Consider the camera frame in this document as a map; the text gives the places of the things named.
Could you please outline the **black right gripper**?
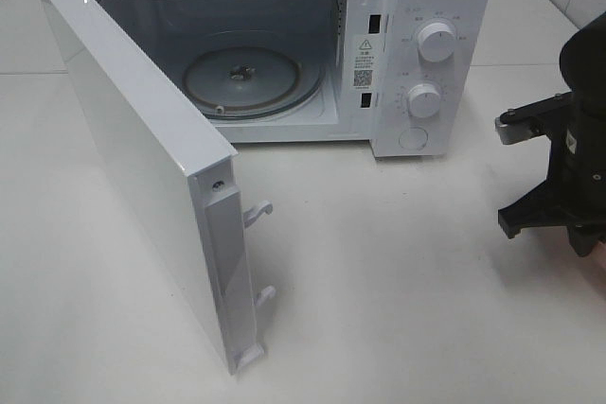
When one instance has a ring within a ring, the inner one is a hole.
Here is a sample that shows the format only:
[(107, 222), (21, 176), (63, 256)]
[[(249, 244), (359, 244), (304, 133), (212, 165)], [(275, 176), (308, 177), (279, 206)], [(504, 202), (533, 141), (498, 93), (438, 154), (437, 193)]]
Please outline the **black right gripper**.
[(498, 210), (509, 239), (531, 227), (562, 226), (580, 257), (605, 238), (605, 116), (560, 107), (544, 115), (551, 141), (545, 182)]

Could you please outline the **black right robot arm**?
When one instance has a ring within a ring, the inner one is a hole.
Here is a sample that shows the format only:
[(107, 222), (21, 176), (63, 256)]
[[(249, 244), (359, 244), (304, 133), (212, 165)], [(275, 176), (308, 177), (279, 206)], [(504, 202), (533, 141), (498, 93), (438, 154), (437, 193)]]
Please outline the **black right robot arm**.
[(580, 257), (605, 240), (605, 18), (598, 16), (563, 46), (559, 65), (569, 90), (509, 109), (495, 120), (505, 145), (545, 136), (545, 180), (498, 211), (509, 238), (532, 227), (560, 227)]

